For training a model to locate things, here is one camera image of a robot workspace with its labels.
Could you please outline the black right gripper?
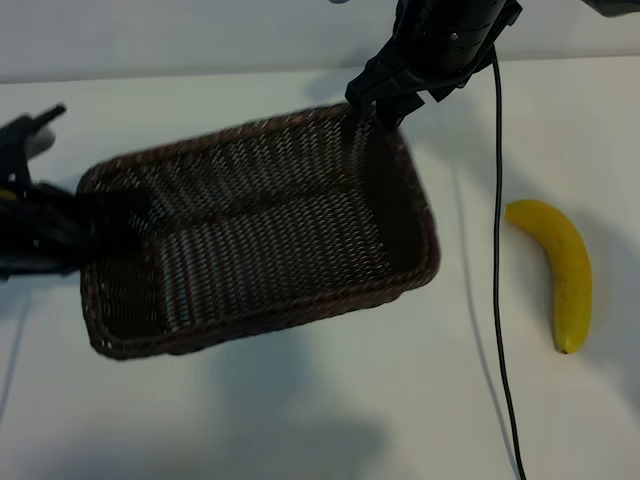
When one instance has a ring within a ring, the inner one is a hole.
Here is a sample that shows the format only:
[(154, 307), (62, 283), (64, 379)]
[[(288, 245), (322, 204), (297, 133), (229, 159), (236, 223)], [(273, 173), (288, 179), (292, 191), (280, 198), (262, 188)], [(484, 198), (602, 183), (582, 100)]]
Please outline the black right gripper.
[(398, 128), (420, 109), (417, 93), (436, 101), (465, 85), (502, 31), (518, 19), (517, 1), (401, 1), (391, 39), (347, 85), (357, 115), (372, 104), (384, 128)]

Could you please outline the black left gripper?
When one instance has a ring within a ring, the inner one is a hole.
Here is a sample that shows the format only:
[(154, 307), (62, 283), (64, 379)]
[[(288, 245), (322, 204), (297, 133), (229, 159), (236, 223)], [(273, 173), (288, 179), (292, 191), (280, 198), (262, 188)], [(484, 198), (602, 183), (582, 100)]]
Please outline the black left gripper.
[[(1, 175), (1, 278), (68, 275), (84, 261), (121, 258), (138, 248), (127, 222), (144, 217), (150, 198), (142, 190), (95, 191), (79, 197), (32, 181), (28, 170)], [(84, 242), (84, 213), (113, 221), (92, 224)]]

